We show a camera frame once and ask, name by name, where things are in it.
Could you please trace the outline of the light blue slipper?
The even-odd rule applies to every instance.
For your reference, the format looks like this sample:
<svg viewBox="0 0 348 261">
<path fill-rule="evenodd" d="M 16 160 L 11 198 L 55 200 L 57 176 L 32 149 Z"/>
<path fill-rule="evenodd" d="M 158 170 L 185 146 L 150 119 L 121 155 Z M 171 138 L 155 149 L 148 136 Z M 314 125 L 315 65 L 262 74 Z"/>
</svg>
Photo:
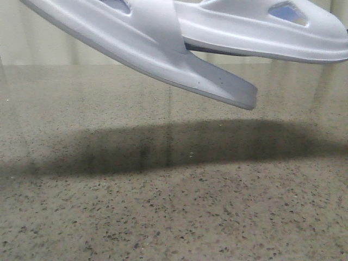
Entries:
<svg viewBox="0 0 348 261">
<path fill-rule="evenodd" d="M 312 64 L 347 61 L 347 30 L 310 1 L 175 1 L 189 49 Z"/>
<path fill-rule="evenodd" d="M 239 108 L 257 88 L 187 50 L 173 1 L 25 1 L 86 45 L 152 78 Z"/>
</svg>

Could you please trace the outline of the beige background curtain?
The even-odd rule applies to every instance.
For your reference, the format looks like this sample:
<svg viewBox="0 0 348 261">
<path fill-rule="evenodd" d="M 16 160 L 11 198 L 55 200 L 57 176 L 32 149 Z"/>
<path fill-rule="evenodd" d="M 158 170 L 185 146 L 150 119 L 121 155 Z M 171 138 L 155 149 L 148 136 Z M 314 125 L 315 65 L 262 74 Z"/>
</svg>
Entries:
<svg viewBox="0 0 348 261">
<path fill-rule="evenodd" d="M 72 42 L 25 5 L 1 1 L 1 54 L 7 64 L 74 64 Z"/>
</svg>

